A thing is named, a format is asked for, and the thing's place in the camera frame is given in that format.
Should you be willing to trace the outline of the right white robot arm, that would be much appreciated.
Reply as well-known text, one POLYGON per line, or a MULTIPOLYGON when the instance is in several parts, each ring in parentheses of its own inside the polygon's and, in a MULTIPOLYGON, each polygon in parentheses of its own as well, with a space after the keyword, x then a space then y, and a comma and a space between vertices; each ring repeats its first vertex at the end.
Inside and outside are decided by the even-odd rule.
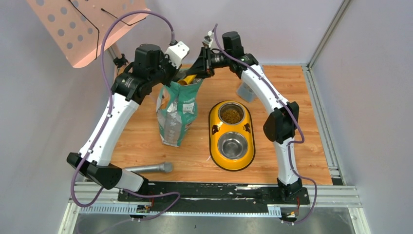
POLYGON ((244 51, 241 37, 236 31, 222 35, 223 44, 217 44, 219 51, 214 53, 211 46, 217 43, 215 30, 207 33, 203 47, 189 75, 199 78, 214 76, 217 68, 229 67, 243 83, 252 89, 265 107, 268 118, 263 126, 267 139, 274 144, 278 162, 278 197, 283 203, 291 203, 302 189, 302 179, 296 170, 295 133, 303 134, 299 124, 299 105, 284 98, 266 77, 257 59, 244 51))

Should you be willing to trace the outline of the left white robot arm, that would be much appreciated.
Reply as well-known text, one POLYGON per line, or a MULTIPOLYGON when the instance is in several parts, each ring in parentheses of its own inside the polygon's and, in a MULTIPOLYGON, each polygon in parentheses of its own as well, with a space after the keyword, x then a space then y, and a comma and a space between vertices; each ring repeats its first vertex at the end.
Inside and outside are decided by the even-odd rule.
POLYGON ((159 83, 170 85, 188 54, 189 47, 181 41, 165 52, 154 44, 137 47, 135 60, 115 79, 98 125, 78 153, 69 153, 67 162, 78 168, 81 175, 107 190, 130 190, 135 200, 146 200, 149 188, 144 185, 144 177, 111 164, 113 150, 145 96, 159 83))

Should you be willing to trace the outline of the yellow plastic scoop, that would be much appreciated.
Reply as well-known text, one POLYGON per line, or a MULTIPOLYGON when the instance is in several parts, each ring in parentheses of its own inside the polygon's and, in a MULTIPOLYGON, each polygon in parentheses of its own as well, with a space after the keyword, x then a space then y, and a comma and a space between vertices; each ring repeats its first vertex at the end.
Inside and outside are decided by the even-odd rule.
POLYGON ((193 80, 196 78, 197 75, 189 75, 186 76, 185 78, 179 80, 177 83, 180 85, 189 85, 193 82, 193 80))

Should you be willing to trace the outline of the green pet food bag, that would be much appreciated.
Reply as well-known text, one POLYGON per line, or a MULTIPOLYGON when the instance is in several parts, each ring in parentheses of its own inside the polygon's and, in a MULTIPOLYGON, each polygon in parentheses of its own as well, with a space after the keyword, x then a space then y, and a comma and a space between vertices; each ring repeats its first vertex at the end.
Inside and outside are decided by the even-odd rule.
POLYGON ((156 104, 156 116, 159 134, 163 144, 179 147, 197 118, 197 93, 203 79, 196 78, 189 85, 171 82, 163 86, 159 92, 156 104))

